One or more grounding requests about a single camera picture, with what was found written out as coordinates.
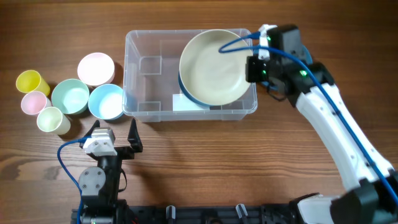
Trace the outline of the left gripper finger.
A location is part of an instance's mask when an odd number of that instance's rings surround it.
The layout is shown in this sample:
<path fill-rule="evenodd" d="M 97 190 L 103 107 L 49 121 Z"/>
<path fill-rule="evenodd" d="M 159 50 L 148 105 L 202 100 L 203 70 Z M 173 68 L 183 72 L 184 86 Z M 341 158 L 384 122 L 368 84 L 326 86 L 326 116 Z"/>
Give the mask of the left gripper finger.
<path fill-rule="evenodd" d="M 131 121 L 127 140 L 130 143 L 130 146 L 134 152 L 142 152 L 143 151 L 143 145 L 142 145 L 142 141 L 139 137 L 135 119 L 132 119 L 132 121 Z"/>
<path fill-rule="evenodd" d="M 99 128 L 100 127 L 100 122 L 98 120 L 96 120 L 93 125 L 91 126 L 91 128 L 89 129 L 89 131 L 85 134 L 85 137 L 91 136 L 92 132 L 94 131 L 95 128 Z"/>

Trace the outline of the light blue bowl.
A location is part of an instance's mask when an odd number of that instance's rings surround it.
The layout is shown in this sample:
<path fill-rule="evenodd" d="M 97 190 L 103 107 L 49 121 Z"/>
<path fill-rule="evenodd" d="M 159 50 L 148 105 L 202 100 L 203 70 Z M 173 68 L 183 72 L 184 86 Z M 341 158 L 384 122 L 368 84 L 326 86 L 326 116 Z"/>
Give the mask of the light blue bowl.
<path fill-rule="evenodd" d="M 114 84 L 104 84 L 91 92 L 88 108 L 96 118 L 114 120 L 123 114 L 122 102 L 123 89 Z"/>

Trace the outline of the mint green bowl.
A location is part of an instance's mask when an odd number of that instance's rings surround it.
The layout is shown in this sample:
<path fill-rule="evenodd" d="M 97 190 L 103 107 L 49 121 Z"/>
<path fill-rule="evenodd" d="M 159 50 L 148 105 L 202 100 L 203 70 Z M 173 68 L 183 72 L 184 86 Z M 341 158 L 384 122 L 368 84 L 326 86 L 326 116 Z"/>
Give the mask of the mint green bowl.
<path fill-rule="evenodd" d="M 89 96 L 88 86 L 72 78 L 60 82 L 53 89 L 51 101 L 63 114 L 80 114 L 87 109 Z"/>

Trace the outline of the dark blue plate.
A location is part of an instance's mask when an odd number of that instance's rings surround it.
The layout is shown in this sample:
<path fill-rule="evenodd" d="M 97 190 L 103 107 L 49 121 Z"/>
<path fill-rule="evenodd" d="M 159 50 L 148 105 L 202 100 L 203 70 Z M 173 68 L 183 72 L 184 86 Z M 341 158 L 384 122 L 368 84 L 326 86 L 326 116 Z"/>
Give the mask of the dark blue plate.
<path fill-rule="evenodd" d="M 311 65 L 313 63 L 313 59 L 312 59 L 312 56 L 311 56 L 309 50 L 306 48 L 306 46 L 303 46 L 303 51 L 305 53 L 305 61 L 309 65 Z M 269 82 L 261 82 L 261 85 L 263 87 L 269 87 L 270 90 L 272 90 L 272 91 L 277 91 L 278 90 L 278 87 L 275 84 L 271 84 L 270 85 Z"/>
<path fill-rule="evenodd" d="M 183 81 L 182 81 L 182 79 L 181 79 L 180 73 L 178 74 L 178 85 L 179 85 L 179 87 L 180 87 L 182 93 L 183 93 L 189 100 L 191 100 L 192 102 L 194 102 L 194 103 L 196 103 L 196 104 L 198 104 L 198 105 L 200 105 L 200 106 L 207 106 L 207 107 L 210 107 L 209 104 L 206 104 L 206 103 L 204 103 L 204 102 L 201 102 L 201 101 L 197 100 L 195 97 L 193 97 L 193 96 L 188 92 L 188 90 L 185 88 L 185 85 L 183 84 Z"/>

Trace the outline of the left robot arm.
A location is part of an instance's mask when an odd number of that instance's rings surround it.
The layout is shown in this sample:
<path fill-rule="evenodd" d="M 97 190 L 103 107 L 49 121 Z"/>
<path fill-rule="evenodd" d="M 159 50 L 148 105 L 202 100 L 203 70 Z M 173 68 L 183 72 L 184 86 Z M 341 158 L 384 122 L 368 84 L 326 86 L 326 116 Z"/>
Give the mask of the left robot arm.
<path fill-rule="evenodd" d="M 95 121 L 84 138 L 79 146 L 97 165 L 85 169 L 79 176 L 81 205 L 72 222 L 138 223 L 138 217 L 127 202 L 118 198 L 118 194 L 125 190 L 119 186 L 120 177 L 126 175 L 123 161 L 134 159 L 136 153 L 143 151 L 136 121 L 132 120 L 130 124 L 128 146 L 116 147 L 113 130 L 102 128 L 99 121 Z"/>

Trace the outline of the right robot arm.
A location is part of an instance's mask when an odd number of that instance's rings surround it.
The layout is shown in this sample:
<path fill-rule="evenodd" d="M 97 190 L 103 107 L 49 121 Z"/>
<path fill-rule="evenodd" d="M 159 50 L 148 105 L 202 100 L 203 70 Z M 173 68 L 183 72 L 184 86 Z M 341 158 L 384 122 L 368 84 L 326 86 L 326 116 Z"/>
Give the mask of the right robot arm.
<path fill-rule="evenodd" d="M 272 54 L 246 61 L 246 80 L 282 91 L 313 126 L 340 173 L 340 196 L 305 195 L 291 201 L 296 223 L 396 223 L 397 171 L 353 119 L 334 79 L 319 62 Z"/>

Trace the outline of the clear plastic storage container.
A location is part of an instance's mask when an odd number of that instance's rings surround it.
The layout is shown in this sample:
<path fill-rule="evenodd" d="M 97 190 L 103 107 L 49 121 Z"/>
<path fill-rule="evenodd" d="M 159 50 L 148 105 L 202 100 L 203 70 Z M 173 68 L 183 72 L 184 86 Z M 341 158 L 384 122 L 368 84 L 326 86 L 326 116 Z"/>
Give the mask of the clear plastic storage container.
<path fill-rule="evenodd" d="M 182 120 L 240 120 L 256 111 L 256 85 L 238 100 L 203 111 L 173 111 L 180 56 L 194 30 L 132 30 L 126 35 L 123 111 L 142 122 Z"/>

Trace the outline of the pale green cup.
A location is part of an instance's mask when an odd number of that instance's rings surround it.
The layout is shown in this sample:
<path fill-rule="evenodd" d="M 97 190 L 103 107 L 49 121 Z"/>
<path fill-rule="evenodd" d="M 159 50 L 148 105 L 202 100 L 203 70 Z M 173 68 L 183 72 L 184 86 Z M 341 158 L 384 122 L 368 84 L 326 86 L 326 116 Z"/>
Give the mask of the pale green cup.
<path fill-rule="evenodd" d="M 45 133 L 64 135 L 69 132 L 69 119 L 56 107 L 43 109 L 37 117 L 38 128 Z"/>

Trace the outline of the pink bowl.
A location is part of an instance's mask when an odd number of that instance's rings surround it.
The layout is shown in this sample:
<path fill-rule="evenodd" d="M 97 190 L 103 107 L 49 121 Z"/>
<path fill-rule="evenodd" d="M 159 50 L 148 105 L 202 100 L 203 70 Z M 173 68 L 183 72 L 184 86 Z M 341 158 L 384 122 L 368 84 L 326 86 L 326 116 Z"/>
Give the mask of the pink bowl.
<path fill-rule="evenodd" d="M 83 57 L 77 67 L 78 78 L 89 86 L 111 83 L 115 76 L 113 59 L 102 52 L 94 52 Z"/>

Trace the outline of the pink cup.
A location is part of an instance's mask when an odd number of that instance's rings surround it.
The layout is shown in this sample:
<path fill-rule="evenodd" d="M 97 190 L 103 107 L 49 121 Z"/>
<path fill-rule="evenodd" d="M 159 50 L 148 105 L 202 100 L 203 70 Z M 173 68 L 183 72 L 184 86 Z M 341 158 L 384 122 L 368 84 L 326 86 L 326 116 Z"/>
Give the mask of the pink cup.
<path fill-rule="evenodd" d="M 37 116 L 42 110 L 51 106 L 51 101 L 40 91 L 26 94 L 21 101 L 21 110 L 31 116 Z"/>

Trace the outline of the yellow cup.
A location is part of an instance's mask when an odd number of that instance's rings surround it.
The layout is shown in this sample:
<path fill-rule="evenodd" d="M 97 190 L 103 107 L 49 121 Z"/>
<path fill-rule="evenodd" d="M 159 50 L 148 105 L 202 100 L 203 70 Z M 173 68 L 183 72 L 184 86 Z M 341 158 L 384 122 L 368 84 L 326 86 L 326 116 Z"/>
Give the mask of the yellow cup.
<path fill-rule="evenodd" d="M 35 70 L 26 70 L 22 72 L 16 80 L 16 88 L 21 93 L 39 91 L 45 96 L 48 96 L 50 93 L 49 85 L 40 75 L 40 73 Z"/>

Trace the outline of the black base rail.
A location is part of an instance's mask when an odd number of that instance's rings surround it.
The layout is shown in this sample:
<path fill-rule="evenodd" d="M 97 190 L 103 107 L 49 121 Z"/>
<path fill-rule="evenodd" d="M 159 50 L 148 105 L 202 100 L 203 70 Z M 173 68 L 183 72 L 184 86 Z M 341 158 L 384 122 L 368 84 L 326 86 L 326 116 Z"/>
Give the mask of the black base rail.
<path fill-rule="evenodd" d="M 153 206 L 131 207 L 139 223 L 168 223 L 165 208 Z M 253 224 L 284 224 L 298 223 L 296 216 L 289 210 L 287 204 L 267 204 L 257 207 L 246 207 L 247 222 Z M 204 223 L 205 212 L 216 212 L 223 223 L 242 223 L 235 207 L 187 207 L 176 209 L 177 223 Z"/>

